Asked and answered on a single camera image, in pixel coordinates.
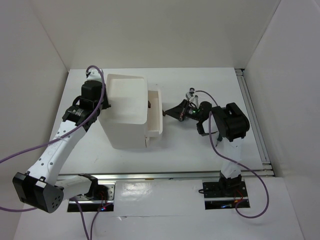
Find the white drawer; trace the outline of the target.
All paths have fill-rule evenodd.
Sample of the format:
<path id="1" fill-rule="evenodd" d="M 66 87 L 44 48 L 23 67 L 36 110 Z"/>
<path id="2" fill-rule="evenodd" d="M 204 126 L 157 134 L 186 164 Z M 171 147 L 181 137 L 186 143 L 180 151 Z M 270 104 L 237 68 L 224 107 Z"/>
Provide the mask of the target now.
<path id="1" fill-rule="evenodd" d="M 163 106 L 160 90 L 148 90 L 148 101 L 151 108 L 147 109 L 147 136 L 158 138 L 163 132 Z"/>

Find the white drawer cabinet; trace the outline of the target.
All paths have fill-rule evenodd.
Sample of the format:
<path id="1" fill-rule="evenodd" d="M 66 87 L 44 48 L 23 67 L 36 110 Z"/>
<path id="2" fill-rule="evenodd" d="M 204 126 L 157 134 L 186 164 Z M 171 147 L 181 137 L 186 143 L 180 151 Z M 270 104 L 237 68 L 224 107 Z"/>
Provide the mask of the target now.
<path id="1" fill-rule="evenodd" d="M 99 122 L 114 149 L 143 149 L 148 145 L 148 81 L 142 76 L 108 74 L 110 107 Z"/>

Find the green handled screwdriver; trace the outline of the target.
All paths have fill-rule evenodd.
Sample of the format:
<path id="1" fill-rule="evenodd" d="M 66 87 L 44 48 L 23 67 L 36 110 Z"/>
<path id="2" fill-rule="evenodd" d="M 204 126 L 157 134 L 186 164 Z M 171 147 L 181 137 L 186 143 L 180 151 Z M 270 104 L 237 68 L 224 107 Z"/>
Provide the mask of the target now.
<path id="1" fill-rule="evenodd" d="M 218 144 L 223 140 L 222 136 L 219 134 L 217 139 L 216 139 L 216 147 L 218 146 Z"/>

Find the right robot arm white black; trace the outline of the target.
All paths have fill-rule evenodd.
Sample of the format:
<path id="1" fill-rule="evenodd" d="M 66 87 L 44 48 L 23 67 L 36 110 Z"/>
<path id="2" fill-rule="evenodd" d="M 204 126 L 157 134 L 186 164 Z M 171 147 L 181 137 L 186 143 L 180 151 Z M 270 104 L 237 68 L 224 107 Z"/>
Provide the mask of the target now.
<path id="1" fill-rule="evenodd" d="M 236 195 L 242 184 L 242 143 L 250 129 L 249 120 L 238 105 L 232 102 L 225 107 L 213 106 L 208 101 L 195 105 L 184 99 L 179 105 L 164 111 L 163 115 L 180 122 L 186 119 L 197 121 L 197 132 L 201 136 L 212 138 L 217 134 L 217 139 L 212 143 L 216 147 L 222 143 L 229 156 L 219 154 L 225 160 L 219 172 L 219 180 L 215 186 L 204 186 L 200 192 L 209 198 Z"/>

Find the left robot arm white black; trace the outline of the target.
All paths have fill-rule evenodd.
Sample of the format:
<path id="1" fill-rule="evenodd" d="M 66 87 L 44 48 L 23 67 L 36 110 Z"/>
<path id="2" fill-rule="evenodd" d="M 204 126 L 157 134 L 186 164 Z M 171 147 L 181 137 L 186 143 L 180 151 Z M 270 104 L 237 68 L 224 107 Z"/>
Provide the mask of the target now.
<path id="1" fill-rule="evenodd" d="M 89 66 L 81 94 L 65 111 L 59 129 L 40 158 L 25 173 L 17 172 L 12 183 L 19 200 L 32 207 L 53 213 L 62 201 L 83 195 L 92 200 L 108 189 L 92 175 L 81 173 L 59 181 L 67 158 L 85 136 L 103 110 L 110 108 L 103 70 Z"/>

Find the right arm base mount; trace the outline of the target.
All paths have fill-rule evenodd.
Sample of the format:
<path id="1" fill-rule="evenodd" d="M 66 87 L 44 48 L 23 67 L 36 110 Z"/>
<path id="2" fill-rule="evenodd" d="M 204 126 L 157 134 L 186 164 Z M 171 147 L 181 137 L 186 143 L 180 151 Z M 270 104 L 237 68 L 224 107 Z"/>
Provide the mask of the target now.
<path id="1" fill-rule="evenodd" d="M 225 180 L 222 177 L 215 181 L 204 181 L 198 193 L 204 197 L 206 210 L 250 208 L 247 186 L 244 180 Z"/>

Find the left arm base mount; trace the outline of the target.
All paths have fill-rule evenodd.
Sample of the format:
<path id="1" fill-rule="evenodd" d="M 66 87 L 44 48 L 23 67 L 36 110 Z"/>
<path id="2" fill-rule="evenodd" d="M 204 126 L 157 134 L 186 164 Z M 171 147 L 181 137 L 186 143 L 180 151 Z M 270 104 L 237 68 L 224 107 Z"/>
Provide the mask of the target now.
<path id="1" fill-rule="evenodd" d="M 115 201 L 115 182 L 101 182 L 102 187 L 93 197 L 85 195 L 77 195 L 74 199 L 79 203 L 84 213 L 97 212 L 101 209 L 102 212 L 113 212 Z"/>

